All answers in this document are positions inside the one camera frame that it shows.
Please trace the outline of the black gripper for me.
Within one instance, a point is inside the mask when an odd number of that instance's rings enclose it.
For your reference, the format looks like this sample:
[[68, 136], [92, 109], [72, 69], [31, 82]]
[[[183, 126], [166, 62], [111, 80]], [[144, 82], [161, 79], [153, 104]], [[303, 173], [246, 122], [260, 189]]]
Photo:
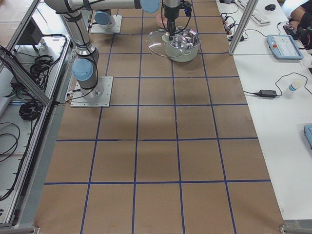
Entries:
[[167, 20], [167, 30], [168, 30], [168, 40], [172, 39], [172, 36], [176, 33], [175, 20], [179, 16], [180, 11], [180, 0], [164, 0], [163, 1], [163, 9], [164, 16]]

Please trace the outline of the person's forearm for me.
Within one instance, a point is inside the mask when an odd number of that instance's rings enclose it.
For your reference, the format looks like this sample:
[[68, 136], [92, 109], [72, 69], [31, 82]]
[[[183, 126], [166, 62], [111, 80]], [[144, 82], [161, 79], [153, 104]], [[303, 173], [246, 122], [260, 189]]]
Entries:
[[295, 8], [292, 12], [291, 12], [291, 18], [294, 20], [294, 21], [297, 21], [297, 22], [301, 22], [303, 16], [305, 14], [311, 14], [312, 11], [311, 10], [308, 10], [307, 8], [305, 7], [302, 7], [302, 6], [299, 6], [297, 8]]

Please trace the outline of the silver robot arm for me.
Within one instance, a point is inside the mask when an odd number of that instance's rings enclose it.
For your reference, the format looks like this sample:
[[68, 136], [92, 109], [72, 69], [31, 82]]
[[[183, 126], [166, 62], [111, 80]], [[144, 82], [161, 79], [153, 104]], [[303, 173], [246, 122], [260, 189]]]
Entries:
[[[120, 34], [122, 15], [110, 15], [107, 11], [96, 11], [91, 25], [91, 34]], [[164, 29], [153, 30], [148, 40], [169, 42], [169, 33]]]
[[80, 85], [82, 97], [98, 99], [103, 93], [98, 77], [98, 50], [90, 41], [81, 10], [106, 13], [111, 9], [142, 9], [148, 13], [162, 7], [167, 19], [169, 39], [176, 34], [175, 20], [184, 7], [183, 0], [46, 0], [45, 3], [59, 14], [76, 47], [78, 59], [72, 72]]

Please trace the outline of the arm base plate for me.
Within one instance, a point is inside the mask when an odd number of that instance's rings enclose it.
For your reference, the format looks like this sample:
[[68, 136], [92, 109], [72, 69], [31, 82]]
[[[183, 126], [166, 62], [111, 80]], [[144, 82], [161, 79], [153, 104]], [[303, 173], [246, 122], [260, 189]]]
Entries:
[[111, 15], [108, 24], [98, 24], [93, 20], [91, 25], [91, 34], [119, 34], [121, 30], [122, 15]]
[[73, 100], [71, 101], [70, 106], [72, 108], [109, 108], [112, 86], [112, 76], [100, 77], [95, 89], [88, 95], [84, 96], [88, 92], [84, 89], [81, 89], [79, 83], [76, 82], [75, 88], [80, 89], [80, 91], [74, 92], [72, 97]]

